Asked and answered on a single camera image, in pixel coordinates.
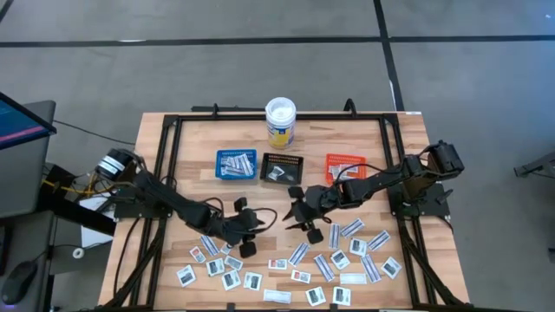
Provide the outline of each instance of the gray floor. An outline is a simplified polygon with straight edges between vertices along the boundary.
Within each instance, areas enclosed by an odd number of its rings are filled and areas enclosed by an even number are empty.
[[[555,34],[548,0],[382,2],[391,36]],[[15,0],[0,41],[375,36],[375,20],[372,2],[363,0]],[[516,179],[513,167],[555,147],[555,42],[392,49],[406,109],[422,111],[430,139],[453,142],[467,167],[448,185],[472,302],[552,311],[552,181]],[[300,110],[336,110],[351,97],[359,110],[394,109],[379,43],[0,49],[0,68],[6,94],[21,102],[54,100],[58,120],[122,140],[134,140],[143,112],[214,102],[262,107],[281,95]],[[114,146],[58,128],[49,161],[72,172],[86,172]],[[59,228],[61,242],[76,243],[74,225]],[[108,247],[56,280],[55,304],[95,305]],[[67,260],[63,252],[57,257]]]

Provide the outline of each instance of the blue tray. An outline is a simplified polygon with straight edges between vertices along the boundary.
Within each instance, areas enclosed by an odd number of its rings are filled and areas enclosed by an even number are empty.
[[[221,160],[223,157],[232,157],[240,154],[246,154],[252,165],[252,175],[235,176],[230,174],[222,174]],[[257,176],[257,150],[244,149],[244,150],[219,150],[216,153],[216,178],[220,179],[254,179]]]

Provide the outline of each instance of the wooden tabletop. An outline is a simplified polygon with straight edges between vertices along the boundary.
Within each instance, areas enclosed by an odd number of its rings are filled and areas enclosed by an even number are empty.
[[[154,167],[157,148],[160,140],[162,119],[164,114],[144,114],[140,124],[136,151],[143,155],[150,168]],[[402,139],[406,153],[418,153],[428,145],[428,136],[424,127],[424,120],[420,114],[399,113]],[[389,129],[389,138],[393,138]],[[166,161],[162,176],[166,175],[167,159],[170,154],[170,131],[166,148]],[[391,139],[392,148],[395,141]],[[295,131],[295,141],[291,148],[285,151],[272,149],[268,145],[265,121],[194,121],[185,122],[181,134],[178,163],[175,178],[178,181],[177,190],[182,195],[191,199],[204,199],[213,196],[220,197],[225,204],[225,214],[234,214],[233,201],[239,197],[247,197],[250,207],[270,207],[278,212],[278,220],[267,232],[257,236],[255,243],[258,253],[254,257],[243,259],[245,262],[240,271],[243,281],[245,272],[251,271],[262,274],[260,291],[244,289],[243,285],[225,291],[221,276],[208,277],[206,265],[195,263],[189,250],[199,246],[208,260],[225,255],[219,253],[210,257],[199,240],[199,233],[187,228],[182,220],[174,214],[168,221],[166,238],[160,266],[160,277],[156,292],[155,309],[225,309],[228,302],[235,302],[237,309],[310,309],[305,291],[322,286],[326,303],[314,309],[326,309],[332,301],[332,290],[339,286],[339,271],[330,262],[333,252],[328,248],[328,233],[330,227],[322,221],[317,221],[317,227],[324,234],[324,241],[310,247],[310,251],[303,261],[296,267],[297,270],[312,274],[310,284],[299,283],[291,280],[291,270],[268,270],[268,260],[289,258],[297,246],[306,242],[304,232],[300,230],[286,231],[284,228],[294,224],[294,219],[281,221],[291,208],[291,200],[285,185],[276,185],[264,182],[257,178],[254,180],[222,181],[214,177],[214,164],[216,151],[219,149],[255,148],[258,152],[258,170],[263,153],[287,153],[304,157],[303,185],[325,185],[324,160],[326,153],[346,153],[361,155],[375,166],[385,168],[382,139],[378,123],[372,120],[350,121],[298,121]],[[270,221],[270,213],[260,212],[258,217]],[[366,226],[356,233],[356,237],[370,240],[382,230],[387,230],[391,239],[378,251],[371,252],[375,264],[380,268],[388,259],[393,257],[403,266],[395,280],[390,279],[383,272],[382,280],[378,283],[366,285],[347,285],[352,290],[352,309],[377,309],[377,308],[409,308],[410,295],[406,270],[402,257],[401,241],[399,239],[396,221],[389,214],[389,202],[386,192],[378,192],[358,209],[347,211],[333,211],[328,215],[334,222],[341,226],[349,224],[356,218],[361,218]],[[113,296],[114,274],[120,258],[125,236],[133,220],[122,220],[118,223],[106,275],[99,298],[99,304],[107,302]],[[442,281],[461,300],[467,301],[467,289],[460,268],[453,234],[449,228],[438,218],[421,218],[423,235],[428,250],[429,262]],[[133,270],[140,244],[142,220],[134,230],[129,240],[126,254],[121,266],[118,287],[120,287]],[[221,247],[223,241],[214,238],[216,245]],[[340,238],[340,248],[348,255],[351,265],[342,270],[342,273],[363,273],[360,257],[350,254],[348,240]],[[323,254],[334,270],[336,278],[327,283],[324,281],[313,258]],[[239,258],[238,248],[232,250],[231,255]],[[181,288],[176,272],[191,264],[197,281]],[[415,273],[419,283],[421,300],[426,302],[422,274],[415,263]],[[150,277],[150,265],[146,269],[141,284],[139,302],[146,301],[147,281]],[[264,302],[264,289],[277,289],[292,292],[292,303]]]

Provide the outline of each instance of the plastic jar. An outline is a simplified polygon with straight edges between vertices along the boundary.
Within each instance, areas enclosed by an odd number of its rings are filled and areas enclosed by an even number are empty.
[[[295,137],[297,108],[288,98],[278,97],[266,105],[268,143],[274,148],[287,148]]]

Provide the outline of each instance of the monitor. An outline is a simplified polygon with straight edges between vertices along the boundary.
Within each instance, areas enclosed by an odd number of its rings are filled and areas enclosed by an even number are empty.
[[[56,129],[0,92],[0,150],[56,133]]]

